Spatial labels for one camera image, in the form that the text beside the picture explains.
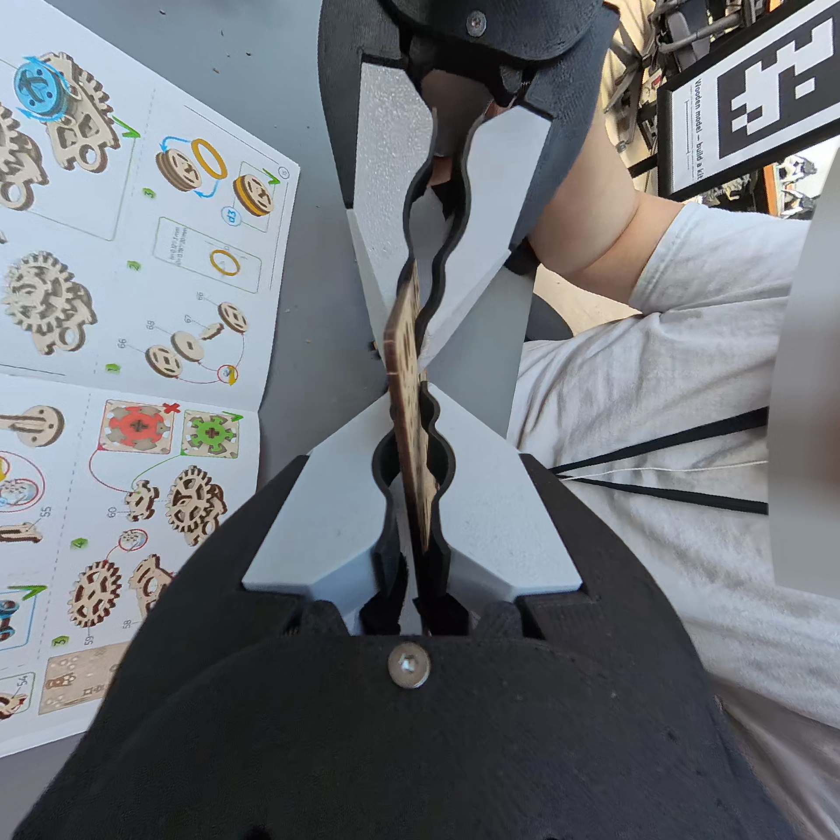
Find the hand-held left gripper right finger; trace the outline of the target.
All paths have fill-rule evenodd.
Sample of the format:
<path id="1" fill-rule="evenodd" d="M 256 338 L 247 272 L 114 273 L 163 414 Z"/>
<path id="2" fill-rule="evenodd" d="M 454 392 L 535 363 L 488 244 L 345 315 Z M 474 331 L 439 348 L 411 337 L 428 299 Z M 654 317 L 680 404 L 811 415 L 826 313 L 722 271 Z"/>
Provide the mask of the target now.
<path id="1" fill-rule="evenodd" d="M 424 631 L 467 635 L 491 604 L 579 591 L 579 571 L 517 450 L 435 385 L 421 385 L 419 405 L 434 481 L 415 566 Z"/>

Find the wooden laser-cut parts sheet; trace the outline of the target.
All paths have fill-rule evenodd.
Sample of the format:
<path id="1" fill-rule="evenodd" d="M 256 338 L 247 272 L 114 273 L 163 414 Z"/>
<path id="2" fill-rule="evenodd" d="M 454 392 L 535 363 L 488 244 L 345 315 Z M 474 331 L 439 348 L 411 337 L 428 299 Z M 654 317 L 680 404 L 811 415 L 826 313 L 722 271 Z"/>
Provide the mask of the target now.
<path id="1" fill-rule="evenodd" d="M 425 555 L 429 546 L 432 503 L 438 489 L 427 465 L 428 435 L 421 411 L 425 373 L 417 360 L 415 327 L 419 310 L 417 263 L 412 260 L 385 325 L 382 355 L 416 560 Z"/>

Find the assembly instruction booklet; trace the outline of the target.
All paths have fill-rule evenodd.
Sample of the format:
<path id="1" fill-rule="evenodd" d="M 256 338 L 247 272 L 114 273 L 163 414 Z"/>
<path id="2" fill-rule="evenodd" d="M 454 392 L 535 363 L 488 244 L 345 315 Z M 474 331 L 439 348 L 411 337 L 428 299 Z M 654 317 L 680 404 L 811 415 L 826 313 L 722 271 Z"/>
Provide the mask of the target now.
<path id="1" fill-rule="evenodd" d="M 255 492 L 300 167 L 47 2 L 1 41 L 4 759 Z"/>

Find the black white marker board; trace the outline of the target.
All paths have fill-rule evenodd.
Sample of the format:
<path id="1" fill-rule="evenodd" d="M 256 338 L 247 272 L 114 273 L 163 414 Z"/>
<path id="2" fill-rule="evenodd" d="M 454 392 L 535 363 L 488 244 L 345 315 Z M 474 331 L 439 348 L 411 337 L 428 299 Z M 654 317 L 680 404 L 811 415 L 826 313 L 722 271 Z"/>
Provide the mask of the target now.
<path id="1" fill-rule="evenodd" d="M 785 2 L 657 94 L 658 194 L 675 201 L 838 135 L 839 2 Z"/>

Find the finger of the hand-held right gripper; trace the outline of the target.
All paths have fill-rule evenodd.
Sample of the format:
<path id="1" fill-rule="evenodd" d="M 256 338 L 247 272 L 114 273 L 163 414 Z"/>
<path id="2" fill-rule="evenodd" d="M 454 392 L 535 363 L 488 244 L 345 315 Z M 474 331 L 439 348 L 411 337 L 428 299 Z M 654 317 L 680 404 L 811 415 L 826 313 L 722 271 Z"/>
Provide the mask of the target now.
<path id="1" fill-rule="evenodd" d="M 404 70 L 362 63 L 353 205 L 347 216 L 381 366 L 385 325 L 410 256 L 417 261 L 422 303 L 431 291 L 433 246 L 438 245 L 436 196 L 429 192 L 414 205 L 413 251 L 404 217 L 410 187 L 429 156 L 433 126 L 432 113 Z"/>
<path id="2" fill-rule="evenodd" d="M 432 261 L 422 311 L 418 364 L 426 369 L 454 335 L 512 252 L 522 205 L 550 121 L 521 106 L 478 124 L 469 136 L 457 186 L 465 197 Z"/>

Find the person's right forearm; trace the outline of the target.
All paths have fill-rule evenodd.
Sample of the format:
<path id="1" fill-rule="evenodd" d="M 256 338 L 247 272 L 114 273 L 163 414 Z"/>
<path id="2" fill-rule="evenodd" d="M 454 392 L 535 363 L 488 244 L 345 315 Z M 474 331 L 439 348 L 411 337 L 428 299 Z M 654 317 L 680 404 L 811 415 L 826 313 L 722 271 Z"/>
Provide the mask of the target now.
<path id="1" fill-rule="evenodd" d="M 683 206 L 634 187 L 596 108 L 579 156 L 528 240 L 547 270 L 627 304 Z"/>

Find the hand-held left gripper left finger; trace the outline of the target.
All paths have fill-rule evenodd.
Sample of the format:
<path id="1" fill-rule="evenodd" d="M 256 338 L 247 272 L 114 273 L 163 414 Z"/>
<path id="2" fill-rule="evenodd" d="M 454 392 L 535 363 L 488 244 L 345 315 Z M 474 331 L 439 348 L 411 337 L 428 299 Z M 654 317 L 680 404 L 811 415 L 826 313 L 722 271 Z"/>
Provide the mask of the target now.
<path id="1" fill-rule="evenodd" d="M 311 451 L 244 587 L 330 602 L 352 634 L 399 634 L 403 551 L 392 492 L 399 473 L 384 395 Z"/>

